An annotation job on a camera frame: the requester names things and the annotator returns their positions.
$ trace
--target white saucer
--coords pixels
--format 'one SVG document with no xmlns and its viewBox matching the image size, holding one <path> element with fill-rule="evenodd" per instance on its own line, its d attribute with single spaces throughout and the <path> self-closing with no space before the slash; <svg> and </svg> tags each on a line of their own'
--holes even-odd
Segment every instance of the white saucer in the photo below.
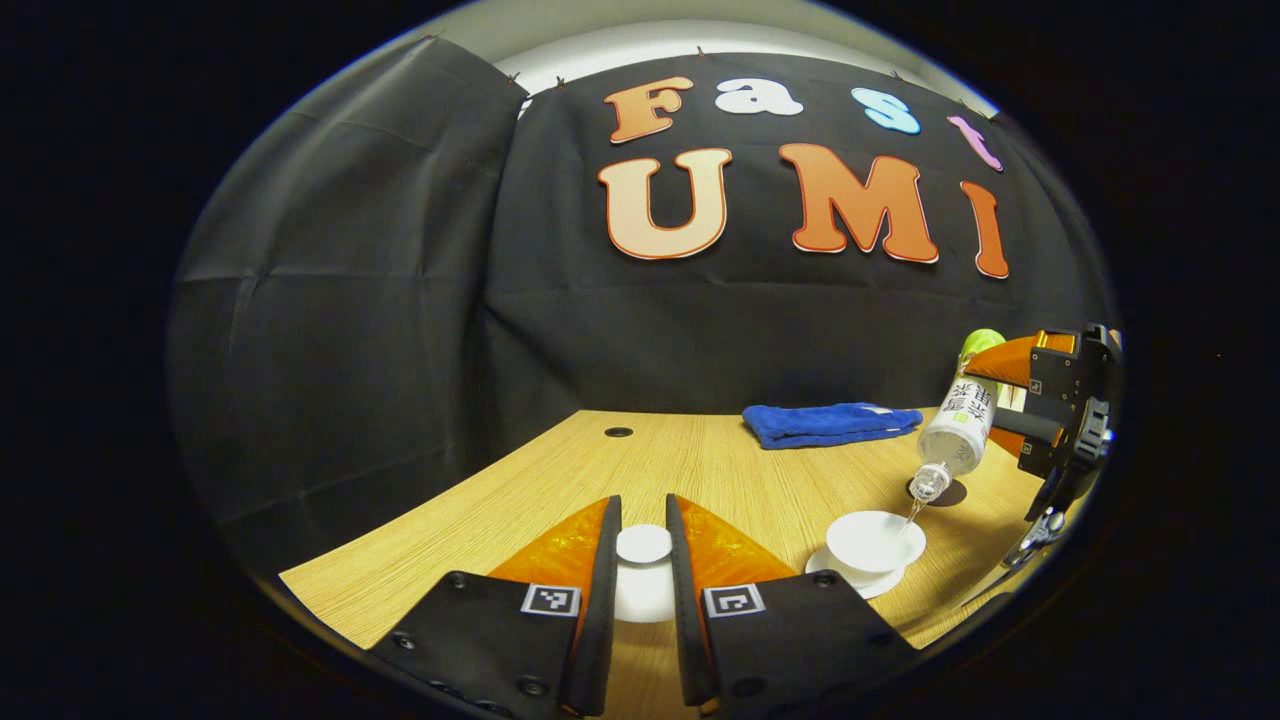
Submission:
<svg viewBox="0 0 1280 720">
<path fill-rule="evenodd" d="M 805 562 L 804 571 L 808 574 L 808 573 L 817 573 L 818 570 L 831 570 L 833 569 L 831 561 L 832 561 L 831 552 L 827 550 L 826 546 L 823 546 L 818 548 L 818 552 L 813 553 L 813 557 L 810 557 L 808 562 Z M 852 583 L 849 584 L 852 585 L 855 591 L 858 591 L 858 594 L 863 596 L 863 600 L 870 600 L 873 597 L 882 596 L 888 591 L 893 589 L 900 582 L 902 582 L 902 578 L 905 575 L 906 575 L 906 568 L 899 568 L 897 570 L 893 570 L 892 573 L 886 575 L 884 579 L 876 580 L 869 585 L 858 587 L 854 585 Z"/>
</svg>

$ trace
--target teacup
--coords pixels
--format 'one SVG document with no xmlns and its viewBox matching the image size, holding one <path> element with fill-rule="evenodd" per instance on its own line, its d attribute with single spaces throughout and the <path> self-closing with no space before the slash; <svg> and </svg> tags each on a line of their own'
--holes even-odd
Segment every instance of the teacup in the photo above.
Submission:
<svg viewBox="0 0 1280 720">
<path fill-rule="evenodd" d="M 618 533 L 617 553 L 613 616 L 625 623 L 663 623 L 675 618 L 676 585 L 667 528 L 626 528 Z"/>
<path fill-rule="evenodd" d="M 805 571 L 836 570 L 864 598 L 888 592 L 924 552 L 924 530 L 915 523 L 904 530 L 905 523 L 902 515 L 881 510 L 837 518 Z"/>
</svg>

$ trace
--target orange letter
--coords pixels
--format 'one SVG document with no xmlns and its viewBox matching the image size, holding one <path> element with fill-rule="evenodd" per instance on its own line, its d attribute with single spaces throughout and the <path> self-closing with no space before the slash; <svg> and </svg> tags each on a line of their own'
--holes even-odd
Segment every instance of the orange letter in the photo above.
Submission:
<svg viewBox="0 0 1280 720">
<path fill-rule="evenodd" d="M 835 210 L 863 252 L 874 250 L 881 223 L 888 218 L 884 252 L 913 263 L 937 261 L 938 249 L 924 223 L 916 188 L 920 172 L 915 165 L 882 155 L 872 161 L 863 186 L 840 158 L 820 145 L 783 145 L 778 155 L 795 165 L 800 176 L 804 227 L 792 236 L 796 247 L 809 252 L 840 252 L 847 247 L 849 241 L 836 229 Z"/>
<path fill-rule="evenodd" d="M 644 260 L 685 258 L 707 250 L 724 232 L 724 163 L 728 150 L 710 147 L 676 155 L 676 167 L 689 170 L 694 214 L 680 228 L 659 228 L 649 213 L 649 178 L 658 172 L 652 158 L 617 163 L 600 170 L 605 187 L 605 217 L 613 245 Z"/>
<path fill-rule="evenodd" d="M 973 219 L 978 223 L 978 255 L 973 259 L 978 272 L 997 279 L 1009 277 L 1009 263 L 1000 243 L 1000 225 L 996 224 L 996 196 L 974 182 L 961 182 L 960 190 L 969 196 Z"/>
<path fill-rule="evenodd" d="M 659 118 L 654 110 L 662 108 L 668 113 L 680 109 L 680 95 L 675 90 L 689 90 L 694 81 L 686 77 L 669 77 L 641 85 L 630 90 L 621 90 L 604 99 L 613 104 L 618 113 L 618 129 L 613 131 L 609 141 L 613 145 L 662 132 L 671 127 L 671 118 Z"/>
</svg>

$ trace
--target pink letter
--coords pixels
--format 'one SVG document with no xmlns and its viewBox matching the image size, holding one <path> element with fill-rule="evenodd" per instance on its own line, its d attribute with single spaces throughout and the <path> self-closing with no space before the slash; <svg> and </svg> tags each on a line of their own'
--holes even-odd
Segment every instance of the pink letter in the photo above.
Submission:
<svg viewBox="0 0 1280 720">
<path fill-rule="evenodd" d="M 973 151 L 977 152 L 979 158 L 982 158 L 983 163 L 991 165 L 997 173 L 1005 172 L 1005 167 L 1000 164 L 1000 160 L 987 151 L 987 146 L 983 145 L 980 132 L 969 127 L 969 123 L 964 122 L 964 118 L 959 115 L 948 117 L 947 122 L 960 128 L 960 132 L 964 133 L 964 138 L 969 141 L 969 146 L 973 147 Z"/>
</svg>

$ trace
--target white bowl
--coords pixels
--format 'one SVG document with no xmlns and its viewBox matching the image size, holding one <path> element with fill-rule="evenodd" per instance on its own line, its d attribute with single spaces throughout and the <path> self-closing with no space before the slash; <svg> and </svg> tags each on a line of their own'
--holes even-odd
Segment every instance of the white bowl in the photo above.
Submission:
<svg viewBox="0 0 1280 720">
<path fill-rule="evenodd" d="M 904 532 L 904 524 L 902 515 L 881 510 L 850 512 L 827 528 L 827 550 L 855 577 L 870 582 L 906 568 L 924 552 L 924 530 L 911 523 Z"/>
</svg>

